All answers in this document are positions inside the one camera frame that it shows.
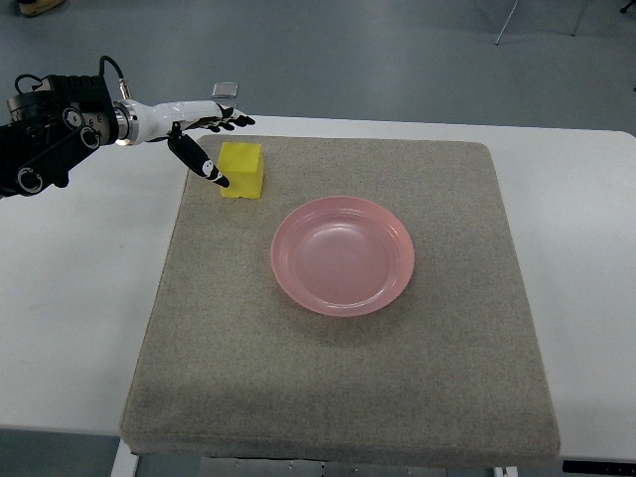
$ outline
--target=beige mat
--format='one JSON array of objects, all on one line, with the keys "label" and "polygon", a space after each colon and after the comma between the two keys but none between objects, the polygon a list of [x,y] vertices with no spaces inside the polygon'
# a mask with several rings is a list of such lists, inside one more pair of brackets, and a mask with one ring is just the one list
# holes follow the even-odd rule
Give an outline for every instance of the beige mat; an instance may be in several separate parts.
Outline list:
[{"label": "beige mat", "polygon": [[[121,423],[137,453],[529,465],[558,433],[497,178],[481,144],[232,137],[263,145],[261,199],[188,178]],[[352,195],[408,229],[390,306],[328,318],[279,287],[280,222]]]}]

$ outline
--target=metal leg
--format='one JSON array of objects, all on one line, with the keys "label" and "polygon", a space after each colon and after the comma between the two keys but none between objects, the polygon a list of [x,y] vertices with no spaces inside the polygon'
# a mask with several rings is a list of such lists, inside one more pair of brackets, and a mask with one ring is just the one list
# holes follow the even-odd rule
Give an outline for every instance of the metal leg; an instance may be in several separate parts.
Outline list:
[{"label": "metal leg", "polygon": [[576,19],[576,25],[574,25],[574,29],[572,30],[572,36],[576,35],[576,32],[578,31],[580,20],[583,18],[583,13],[585,13],[585,9],[587,8],[588,3],[589,3],[589,0],[583,1],[583,6],[580,8],[580,13],[578,14],[578,18]]},{"label": "metal leg", "polygon": [[135,477],[137,460],[137,456],[131,454],[130,448],[124,444],[123,440],[120,440],[110,477]]},{"label": "metal leg", "polygon": [[510,11],[510,15],[508,15],[508,20],[506,20],[506,23],[504,24],[504,28],[501,29],[501,33],[499,34],[499,37],[497,37],[497,41],[495,42],[495,45],[499,45],[499,40],[501,40],[501,37],[504,34],[504,30],[506,30],[506,27],[508,26],[508,22],[510,22],[510,19],[512,18],[513,13],[515,13],[515,9],[517,8],[517,4],[518,3],[519,3],[519,0],[516,0],[515,6]]},{"label": "metal leg", "polygon": [[495,467],[495,477],[519,477],[517,467]]}]

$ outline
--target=yellow cube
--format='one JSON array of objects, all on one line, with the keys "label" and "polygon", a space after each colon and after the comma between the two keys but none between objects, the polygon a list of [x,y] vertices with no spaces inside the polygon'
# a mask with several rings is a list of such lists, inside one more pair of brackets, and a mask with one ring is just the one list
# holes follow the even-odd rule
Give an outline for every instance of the yellow cube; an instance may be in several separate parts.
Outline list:
[{"label": "yellow cube", "polygon": [[262,146],[246,142],[224,142],[219,155],[219,170],[230,180],[221,187],[223,197],[258,199],[262,189]]}]

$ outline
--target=robotic hand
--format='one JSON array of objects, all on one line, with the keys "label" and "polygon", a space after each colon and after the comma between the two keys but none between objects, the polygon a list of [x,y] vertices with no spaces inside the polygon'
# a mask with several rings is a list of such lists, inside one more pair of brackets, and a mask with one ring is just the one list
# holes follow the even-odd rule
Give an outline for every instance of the robotic hand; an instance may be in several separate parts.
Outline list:
[{"label": "robotic hand", "polygon": [[[122,101],[113,103],[103,78],[104,62],[119,74]],[[39,82],[22,92],[19,82]],[[18,95],[7,104],[12,122],[0,126],[0,199],[34,196],[51,184],[65,187],[69,172],[100,146],[135,145],[167,140],[175,155],[198,175],[222,187],[230,185],[199,145],[183,131],[214,132],[254,124],[237,109],[213,101],[168,102],[146,106],[130,98],[119,66],[101,57],[96,77],[32,75],[16,78]]]}]

